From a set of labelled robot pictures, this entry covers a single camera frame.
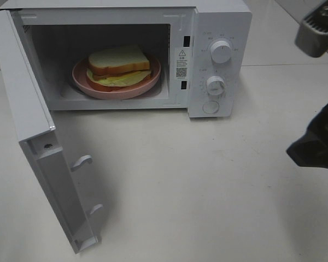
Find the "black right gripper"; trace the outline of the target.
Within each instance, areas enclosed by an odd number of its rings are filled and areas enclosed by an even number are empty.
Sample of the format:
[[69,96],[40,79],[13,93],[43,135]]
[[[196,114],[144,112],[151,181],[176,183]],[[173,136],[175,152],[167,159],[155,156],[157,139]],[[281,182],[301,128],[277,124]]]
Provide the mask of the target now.
[[328,169],[328,103],[286,152],[298,166]]

